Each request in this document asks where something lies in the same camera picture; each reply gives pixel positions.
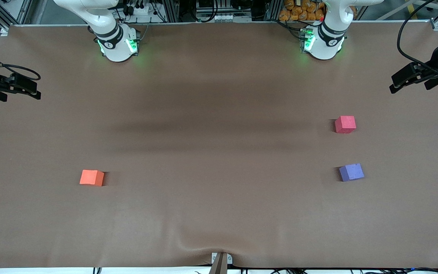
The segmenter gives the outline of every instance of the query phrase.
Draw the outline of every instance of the green led light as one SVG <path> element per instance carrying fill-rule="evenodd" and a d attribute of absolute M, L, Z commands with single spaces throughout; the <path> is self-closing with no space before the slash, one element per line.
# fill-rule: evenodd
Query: green led light
<path fill-rule="evenodd" d="M 126 39 L 126 43 L 127 43 L 128 48 L 131 52 L 136 52 L 136 42 L 133 42 L 133 41 Z"/>
<path fill-rule="evenodd" d="M 306 42 L 305 42 L 305 50 L 311 50 L 313 42 L 315 42 L 315 36 L 312 35 Z"/>
<path fill-rule="evenodd" d="M 102 52 L 102 54 L 104 54 L 104 49 L 102 48 L 101 41 L 97 40 L 97 43 L 99 44 L 99 47 L 101 48 L 101 52 Z"/>

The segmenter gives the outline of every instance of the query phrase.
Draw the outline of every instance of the foam block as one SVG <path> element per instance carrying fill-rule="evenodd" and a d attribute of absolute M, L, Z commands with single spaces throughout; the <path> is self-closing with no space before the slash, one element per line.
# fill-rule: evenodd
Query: foam block
<path fill-rule="evenodd" d="M 99 170 L 83 170 L 80 176 L 81 185 L 102 186 L 104 172 Z"/>
<path fill-rule="evenodd" d="M 339 168 L 343 182 L 361 179 L 365 176 L 361 164 L 346 165 Z"/>
<path fill-rule="evenodd" d="M 356 129 L 354 116 L 339 116 L 335 124 L 336 133 L 351 133 Z"/>

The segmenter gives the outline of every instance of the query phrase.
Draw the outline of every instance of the red cube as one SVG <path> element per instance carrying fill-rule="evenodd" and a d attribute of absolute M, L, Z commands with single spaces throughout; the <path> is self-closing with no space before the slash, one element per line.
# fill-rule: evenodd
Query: red cube
<path fill-rule="evenodd" d="M 356 129 L 354 116 L 339 116 L 336 120 L 336 133 L 351 133 Z"/>
<path fill-rule="evenodd" d="M 81 185 L 102 186 L 104 172 L 99 170 L 83 170 L 80 177 Z"/>

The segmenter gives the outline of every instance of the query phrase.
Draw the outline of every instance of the brown paper sheet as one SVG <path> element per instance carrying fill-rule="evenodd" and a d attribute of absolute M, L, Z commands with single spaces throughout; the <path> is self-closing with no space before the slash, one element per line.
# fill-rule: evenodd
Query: brown paper sheet
<path fill-rule="evenodd" d="M 12 27 L 0 60 L 42 100 L 0 103 L 0 267 L 438 267 L 438 87 L 390 94 L 399 27 L 317 61 L 276 24 L 151 26 L 121 64 L 84 27 Z M 427 60 L 438 32 L 402 46 Z"/>

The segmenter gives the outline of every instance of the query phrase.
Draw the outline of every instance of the brown table surface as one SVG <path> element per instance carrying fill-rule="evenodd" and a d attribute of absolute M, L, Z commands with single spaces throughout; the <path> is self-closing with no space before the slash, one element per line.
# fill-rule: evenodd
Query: brown table surface
<path fill-rule="evenodd" d="M 12 27 L 0 60 L 42 99 L 0 103 L 0 267 L 438 267 L 438 87 L 390 94 L 399 27 L 318 61 L 276 24 L 151 26 L 120 64 L 85 27 Z M 437 45 L 406 27 L 409 54 Z"/>

